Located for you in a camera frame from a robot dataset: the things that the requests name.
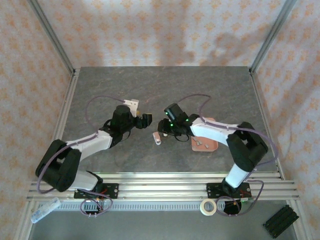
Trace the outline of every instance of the orange pad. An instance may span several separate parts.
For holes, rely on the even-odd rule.
[[[212,117],[207,117],[206,119],[215,121]],[[192,136],[191,147],[195,152],[213,152],[218,149],[218,142],[206,137]]]

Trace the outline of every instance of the orange floral wallpaper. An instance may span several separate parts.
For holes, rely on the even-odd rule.
[[[11,240],[69,73],[25,0],[0,4],[0,233]]]
[[[249,66],[285,0],[40,0],[73,67]]]
[[[320,1],[296,3],[257,76],[285,175],[320,240]]]

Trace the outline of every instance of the wall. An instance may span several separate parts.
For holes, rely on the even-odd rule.
[[[69,73],[25,0],[0,4],[0,233],[13,238]]]
[[[320,2],[300,0],[257,76],[288,179],[296,179],[320,239]]]
[[[285,0],[40,0],[73,66],[249,66]]]

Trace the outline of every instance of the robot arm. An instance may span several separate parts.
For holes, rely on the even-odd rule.
[[[112,119],[106,121],[97,133],[67,142],[60,139],[54,140],[38,165],[35,175],[39,177],[43,167],[56,152],[67,145],[76,143],[60,153],[50,163],[42,179],[59,192],[68,189],[85,189],[100,193],[102,178],[92,172],[78,170],[79,163],[94,153],[114,147],[123,139],[123,134],[130,133],[134,127],[138,129],[148,127],[152,122],[152,115],[143,114],[142,117],[138,117],[138,104],[139,101],[134,99],[125,100],[124,105],[116,107]]]
[[[165,118],[159,122],[158,132],[173,136],[204,137],[229,147],[234,165],[227,177],[222,181],[222,190],[229,196],[237,190],[268,152],[267,145],[259,135],[247,131],[234,130],[234,128],[254,129],[248,122],[237,125],[207,120],[213,124],[225,126],[226,129],[214,127],[203,122],[197,114],[188,116],[176,103],[168,106],[164,112],[169,119]]]

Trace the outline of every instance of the floor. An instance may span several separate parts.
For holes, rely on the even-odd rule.
[[[251,123],[266,133],[262,113],[247,67],[211,66],[139,66],[82,67],[67,117],[63,140],[90,135],[94,130],[86,123],[85,106],[98,95],[121,99],[138,99],[140,114],[152,113],[153,122],[146,129],[131,131],[131,136],[115,147],[83,160],[80,170],[97,173],[121,172],[228,172],[234,164],[229,149],[219,144],[214,152],[194,152],[191,141],[179,142],[173,136],[162,137],[156,145],[152,133],[165,118],[163,110],[184,96],[202,93],[212,96],[203,109],[205,117],[228,124]],[[179,105],[188,115],[197,114],[204,97],[193,97]],[[119,102],[99,98],[92,102],[88,115],[99,128],[112,117]],[[262,161],[272,157],[269,150]],[[274,163],[259,171],[275,172]]]
[[[263,228],[286,201],[258,201],[247,214],[224,217],[200,211],[110,211],[95,219],[54,211],[32,226],[29,240],[271,240]],[[296,240],[291,225],[277,240]]]

